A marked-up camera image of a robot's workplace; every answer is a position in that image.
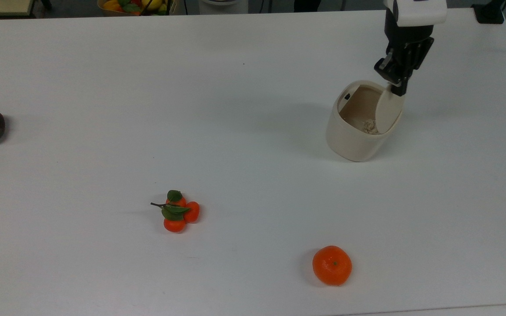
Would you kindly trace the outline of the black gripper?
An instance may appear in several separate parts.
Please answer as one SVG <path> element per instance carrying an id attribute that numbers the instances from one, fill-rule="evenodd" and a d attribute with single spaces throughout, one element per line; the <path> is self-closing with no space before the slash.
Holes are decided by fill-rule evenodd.
<path id="1" fill-rule="evenodd" d="M 420 68 L 434 39 L 433 25 L 399 26 L 396 14 L 386 10 L 385 35 L 388 39 L 385 58 L 374 64 L 374 70 L 392 87 L 396 96 L 404 96 L 413 71 Z"/>

